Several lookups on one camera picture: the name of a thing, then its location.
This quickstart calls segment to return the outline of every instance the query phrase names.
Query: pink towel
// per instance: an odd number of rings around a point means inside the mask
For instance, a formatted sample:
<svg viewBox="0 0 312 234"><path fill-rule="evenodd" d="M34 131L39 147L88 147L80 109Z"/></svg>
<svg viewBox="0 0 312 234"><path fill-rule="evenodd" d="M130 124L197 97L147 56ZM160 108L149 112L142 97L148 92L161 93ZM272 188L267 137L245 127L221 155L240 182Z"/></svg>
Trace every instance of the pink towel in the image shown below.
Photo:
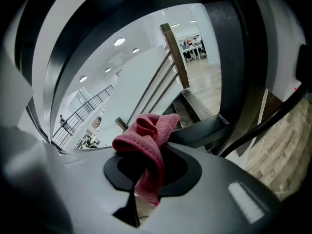
<svg viewBox="0 0 312 234"><path fill-rule="evenodd" d="M113 148L117 152L141 152L156 165L156 170L147 168L135 185L135 193L155 205L159 203L157 194L163 185L164 177L164 162L160 147L168 141L178 121L179 116L176 114L139 115L136 121L113 141Z"/></svg>

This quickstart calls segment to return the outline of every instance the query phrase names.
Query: stair railing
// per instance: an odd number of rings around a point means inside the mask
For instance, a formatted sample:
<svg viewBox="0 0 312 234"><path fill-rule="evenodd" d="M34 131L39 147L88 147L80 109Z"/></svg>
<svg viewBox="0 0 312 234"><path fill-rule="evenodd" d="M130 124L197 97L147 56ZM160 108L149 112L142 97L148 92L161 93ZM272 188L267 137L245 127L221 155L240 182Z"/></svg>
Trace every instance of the stair railing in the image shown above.
<svg viewBox="0 0 312 234"><path fill-rule="evenodd" d="M112 91L113 87L110 85L79 107L53 134L53 143L63 148L74 135L78 127L111 95Z"/></svg>
<svg viewBox="0 0 312 234"><path fill-rule="evenodd" d="M172 79L170 80L168 85L165 87L163 92L160 94L160 96L158 97L156 102L153 104L153 106L150 108L148 113L150 113L156 107L156 105L159 103L161 98L165 95L165 93L168 91L168 89L171 87L171 85L173 84L174 80L177 77L179 77L183 89L190 87L189 80L188 80L187 73L186 73L186 69L185 69L184 62L183 62L183 58L182 58L182 55L181 55L181 52L180 52L180 47L179 47L179 45L178 45L178 43L176 41L176 38L175 38L175 36L174 36L174 34L173 34L172 30L171 30L170 25L168 23L162 24L160 26L160 31L161 31L162 35L164 36L164 38L165 38L165 41L167 43L166 49L168 49L169 52L167 53L167 55L164 58L164 60L161 62L160 66L157 68L154 76L152 77L151 81L149 82L149 84L147 85L146 89L144 90L140 100L136 104L136 107L132 111L132 113L131 113L127 123L124 123L120 118L116 119L115 122L123 130L128 128L129 122L131 121L131 119L132 119L133 115L135 114L137 108L139 107L139 105L141 104L142 100L144 99L144 97L145 97L146 93L148 92L149 88L153 84L153 82L154 82L155 78L157 77L159 71L161 70L161 68L163 67L165 62L169 59L169 56L172 57L173 63L171 64L171 66L169 67L169 69L165 73L164 77L161 79L161 81L159 82L159 84L157 85L155 90L153 91L153 93L150 96L150 98L147 100L146 104L144 105L144 107L143 107L143 109L141 110L140 113L142 114L144 112L144 110L147 108L147 106L152 101L153 97L155 96L156 92L159 90L159 88L161 87L161 85L163 84L163 82L165 81L167 76L170 74L170 72L172 71L174 66L176 67L177 73L172 77Z"/></svg>

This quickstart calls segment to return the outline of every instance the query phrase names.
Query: wooden floor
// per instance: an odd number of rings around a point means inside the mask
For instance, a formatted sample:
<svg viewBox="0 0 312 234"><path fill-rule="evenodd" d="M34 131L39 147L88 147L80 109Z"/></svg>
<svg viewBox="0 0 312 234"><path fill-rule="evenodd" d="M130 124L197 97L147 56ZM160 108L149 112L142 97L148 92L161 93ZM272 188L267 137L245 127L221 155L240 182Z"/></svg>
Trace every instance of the wooden floor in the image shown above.
<svg viewBox="0 0 312 234"><path fill-rule="evenodd" d="M221 70L207 59L187 62L190 90L213 113L221 100ZM301 102L249 151L245 170L280 199L298 189L312 155L312 104Z"/></svg>

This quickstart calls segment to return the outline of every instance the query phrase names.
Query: desk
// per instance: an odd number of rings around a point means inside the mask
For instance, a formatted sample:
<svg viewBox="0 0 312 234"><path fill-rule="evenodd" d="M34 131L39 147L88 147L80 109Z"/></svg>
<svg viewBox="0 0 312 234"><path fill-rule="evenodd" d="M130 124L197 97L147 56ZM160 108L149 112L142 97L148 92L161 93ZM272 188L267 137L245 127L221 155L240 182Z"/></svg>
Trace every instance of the desk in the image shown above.
<svg viewBox="0 0 312 234"><path fill-rule="evenodd" d="M200 54L199 54L198 48L201 48L201 47L202 47L202 45L198 45L198 46L194 46L194 47L191 47L191 48L188 48L188 49L182 49L182 52L183 52L183 53L186 53L186 52L188 52L188 51L191 51L192 54L193 54L193 56L195 57L195 59L197 59L197 58L196 58L196 55L195 55L195 53L194 53L194 49L197 49L198 58L200 59Z"/></svg>

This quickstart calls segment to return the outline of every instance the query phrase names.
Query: white ceiling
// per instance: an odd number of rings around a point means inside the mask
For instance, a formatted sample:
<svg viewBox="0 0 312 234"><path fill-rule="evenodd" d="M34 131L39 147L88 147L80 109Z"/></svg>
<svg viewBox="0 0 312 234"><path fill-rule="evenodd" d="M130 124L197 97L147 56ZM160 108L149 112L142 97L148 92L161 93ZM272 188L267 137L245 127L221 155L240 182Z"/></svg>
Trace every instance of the white ceiling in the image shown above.
<svg viewBox="0 0 312 234"><path fill-rule="evenodd" d="M190 23L192 20L194 17L185 4L153 12L128 24L114 33L93 52L72 80L66 95L82 87L87 88L98 84L96 81L100 81L113 73L116 68L120 68L135 55L154 45L163 44L165 46L165 41L159 30L159 26L163 23L180 24L172 28L177 38L187 36L190 33L197 33L198 27L196 23ZM117 37L124 37L126 40L122 45L114 46ZM132 53L134 48L138 48L139 51ZM107 68L111 68L111 71L105 73ZM79 82L82 75L86 75L88 78L84 82Z"/></svg>

